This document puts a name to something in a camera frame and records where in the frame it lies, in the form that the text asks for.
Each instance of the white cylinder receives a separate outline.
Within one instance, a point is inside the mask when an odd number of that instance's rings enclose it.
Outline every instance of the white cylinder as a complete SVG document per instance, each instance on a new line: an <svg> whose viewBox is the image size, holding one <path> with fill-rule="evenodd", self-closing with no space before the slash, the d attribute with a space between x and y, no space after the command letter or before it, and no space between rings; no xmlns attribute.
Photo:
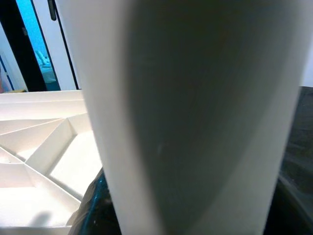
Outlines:
<svg viewBox="0 0 313 235"><path fill-rule="evenodd" d="M313 1L57 0L124 235L261 235Z"/></svg>

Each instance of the door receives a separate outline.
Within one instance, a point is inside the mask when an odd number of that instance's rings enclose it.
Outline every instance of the door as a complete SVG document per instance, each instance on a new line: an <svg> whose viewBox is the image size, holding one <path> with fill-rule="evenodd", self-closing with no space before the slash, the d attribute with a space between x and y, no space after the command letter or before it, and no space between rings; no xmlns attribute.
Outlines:
<svg viewBox="0 0 313 235"><path fill-rule="evenodd" d="M0 22L28 91L46 91L46 85L15 0L0 1Z"/></svg>

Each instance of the black plastic bag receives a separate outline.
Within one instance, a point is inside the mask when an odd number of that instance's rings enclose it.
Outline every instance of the black plastic bag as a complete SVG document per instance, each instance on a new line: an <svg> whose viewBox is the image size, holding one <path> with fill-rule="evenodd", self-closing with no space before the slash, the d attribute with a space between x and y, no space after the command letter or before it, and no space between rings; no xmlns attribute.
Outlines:
<svg viewBox="0 0 313 235"><path fill-rule="evenodd" d="M122 234L102 169L89 185L68 235L100 234Z"/></svg>

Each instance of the black plastic sheet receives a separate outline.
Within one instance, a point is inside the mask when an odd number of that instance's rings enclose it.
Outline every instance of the black plastic sheet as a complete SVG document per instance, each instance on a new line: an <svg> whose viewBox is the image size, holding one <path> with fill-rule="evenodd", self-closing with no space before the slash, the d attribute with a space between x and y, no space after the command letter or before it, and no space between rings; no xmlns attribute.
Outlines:
<svg viewBox="0 0 313 235"><path fill-rule="evenodd" d="M313 88L302 87L264 235L313 234Z"/></svg>
<svg viewBox="0 0 313 235"><path fill-rule="evenodd" d="M69 235L121 235L108 185L100 170L89 185Z"/></svg>

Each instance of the white wall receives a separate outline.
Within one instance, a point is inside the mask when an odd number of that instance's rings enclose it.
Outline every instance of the white wall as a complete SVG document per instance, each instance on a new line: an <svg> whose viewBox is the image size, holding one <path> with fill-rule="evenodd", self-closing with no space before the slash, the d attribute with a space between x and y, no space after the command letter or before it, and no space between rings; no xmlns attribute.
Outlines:
<svg viewBox="0 0 313 235"><path fill-rule="evenodd" d="M33 0L62 91L76 90L58 21L51 20L47 1Z"/></svg>
<svg viewBox="0 0 313 235"><path fill-rule="evenodd" d="M27 86L24 82L18 63L11 49L11 46L6 38L2 25L0 24L0 55L3 59L4 66L12 81L15 90L25 89Z"/></svg>
<svg viewBox="0 0 313 235"><path fill-rule="evenodd" d="M313 40L311 40L310 51L302 79L302 86L313 87Z"/></svg>

